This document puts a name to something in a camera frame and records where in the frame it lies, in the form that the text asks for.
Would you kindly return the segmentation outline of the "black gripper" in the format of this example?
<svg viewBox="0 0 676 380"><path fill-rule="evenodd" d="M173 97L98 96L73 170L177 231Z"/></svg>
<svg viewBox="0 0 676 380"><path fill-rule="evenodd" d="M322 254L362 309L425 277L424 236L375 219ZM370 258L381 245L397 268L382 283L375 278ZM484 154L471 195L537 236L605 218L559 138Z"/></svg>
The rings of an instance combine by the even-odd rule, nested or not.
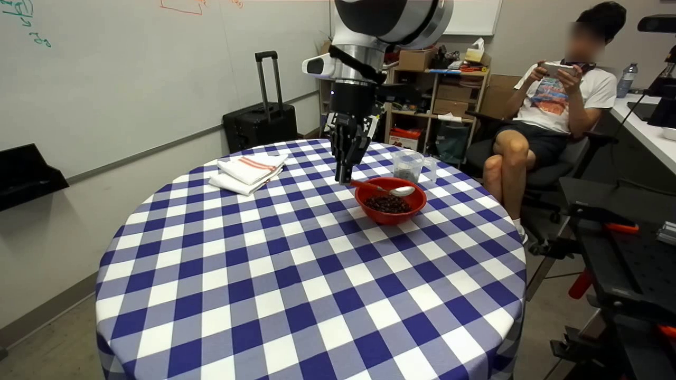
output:
<svg viewBox="0 0 676 380"><path fill-rule="evenodd" d="M336 159L336 182L346 184L353 180L353 170L362 162L372 134L377 129L381 96L375 84L336 81L331 87L331 116L326 131L332 141ZM351 154L351 175L346 175L346 154Z"/></svg>

